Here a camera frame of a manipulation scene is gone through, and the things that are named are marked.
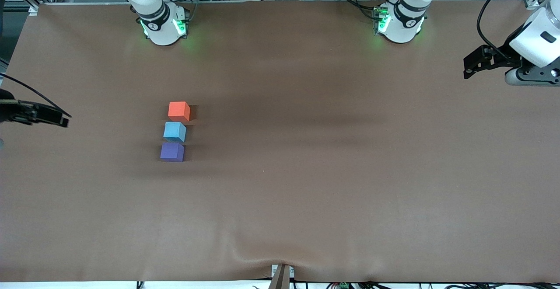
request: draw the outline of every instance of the purple cube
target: purple cube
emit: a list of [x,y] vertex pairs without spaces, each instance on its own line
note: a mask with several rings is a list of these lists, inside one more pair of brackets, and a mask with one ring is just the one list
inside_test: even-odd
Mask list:
[[161,146],[160,159],[167,162],[182,162],[185,148],[180,143],[164,143]]

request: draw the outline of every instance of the green led light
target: green led light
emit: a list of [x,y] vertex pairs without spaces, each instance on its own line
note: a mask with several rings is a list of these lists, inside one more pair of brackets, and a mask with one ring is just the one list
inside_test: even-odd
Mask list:
[[380,22],[379,22],[379,32],[385,32],[387,30],[387,27],[389,25],[389,22],[391,22],[391,16],[389,14],[387,14],[385,16],[385,18],[383,18]]
[[177,33],[179,33],[180,35],[185,34],[185,23],[182,21],[177,21],[177,20],[173,20],[173,24],[175,26],[175,28],[177,29]]
[[140,24],[142,25],[142,29],[144,29],[144,34],[148,36],[148,30],[146,30],[146,26],[144,25],[144,22],[142,22],[142,20],[140,20]]
[[420,22],[418,22],[418,29],[416,29],[416,33],[420,32],[420,30],[422,30],[422,22],[424,22],[424,17],[422,17]]

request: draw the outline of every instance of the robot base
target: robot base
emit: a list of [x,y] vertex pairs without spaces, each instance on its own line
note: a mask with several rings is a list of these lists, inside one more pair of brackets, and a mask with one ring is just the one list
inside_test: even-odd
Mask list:
[[424,22],[424,18],[422,18],[413,28],[405,28],[403,23],[396,19],[395,6],[390,3],[382,4],[379,12],[381,20],[374,21],[376,35],[384,35],[395,43],[410,42],[420,32],[422,22]]
[[186,38],[189,29],[190,12],[173,2],[166,2],[169,6],[169,18],[162,24],[160,30],[154,31],[144,26],[144,34],[154,44],[166,46]]

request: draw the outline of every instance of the brown paper sheet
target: brown paper sheet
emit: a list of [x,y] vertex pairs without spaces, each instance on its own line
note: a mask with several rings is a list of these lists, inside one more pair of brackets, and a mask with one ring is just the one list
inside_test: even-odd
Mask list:
[[[74,118],[0,126],[0,281],[278,262],[308,281],[559,281],[559,91],[462,79],[481,6],[434,2],[397,45],[345,2],[201,4],[169,47],[128,6],[41,6],[9,74]],[[529,14],[496,1],[483,29],[500,44]],[[190,161],[160,162],[180,100]]]

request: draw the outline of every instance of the metal bracket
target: metal bracket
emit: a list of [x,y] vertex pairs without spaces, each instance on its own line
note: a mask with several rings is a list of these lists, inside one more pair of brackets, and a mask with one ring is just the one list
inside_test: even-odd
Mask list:
[[523,3],[525,4],[525,8],[527,10],[535,10],[536,8],[538,8],[540,6],[538,1],[530,1],[530,0],[523,0]]
[[268,289],[290,289],[290,273],[294,269],[288,265],[272,265],[272,281]]
[[[295,277],[294,268],[292,266],[288,266],[288,268],[290,269],[290,278],[294,278]],[[274,274],[276,273],[276,269],[278,269],[278,265],[272,265],[272,271],[270,273],[271,277],[274,277]]]

